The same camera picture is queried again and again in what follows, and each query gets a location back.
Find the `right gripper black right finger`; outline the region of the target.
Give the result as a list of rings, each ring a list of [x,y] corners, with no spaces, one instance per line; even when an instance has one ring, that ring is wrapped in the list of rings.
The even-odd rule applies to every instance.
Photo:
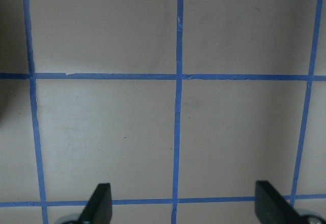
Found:
[[[268,181],[255,183],[255,214],[262,224],[303,223],[302,217]]]

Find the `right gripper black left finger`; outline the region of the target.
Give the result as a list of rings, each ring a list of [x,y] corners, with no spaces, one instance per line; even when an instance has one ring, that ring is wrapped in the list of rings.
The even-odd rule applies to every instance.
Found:
[[[113,215],[111,185],[100,183],[91,195],[77,223],[109,224]]]

